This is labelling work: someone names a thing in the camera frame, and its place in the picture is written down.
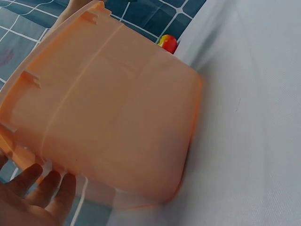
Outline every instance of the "white fabric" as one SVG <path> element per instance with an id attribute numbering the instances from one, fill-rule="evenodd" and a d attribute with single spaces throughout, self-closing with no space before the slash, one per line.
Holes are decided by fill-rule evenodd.
<path id="1" fill-rule="evenodd" d="M 301 1 L 207 0 L 176 55 L 205 78 L 171 203 L 109 226 L 301 225 Z"/>

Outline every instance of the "gray surface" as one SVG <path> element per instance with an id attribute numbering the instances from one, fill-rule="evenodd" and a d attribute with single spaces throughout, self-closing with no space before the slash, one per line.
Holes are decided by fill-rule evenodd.
<path id="1" fill-rule="evenodd" d="M 109 226 L 301 224 L 301 2 L 208 0 L 176 55 L 205 78 L 203 117 L 171 203 Z"/>

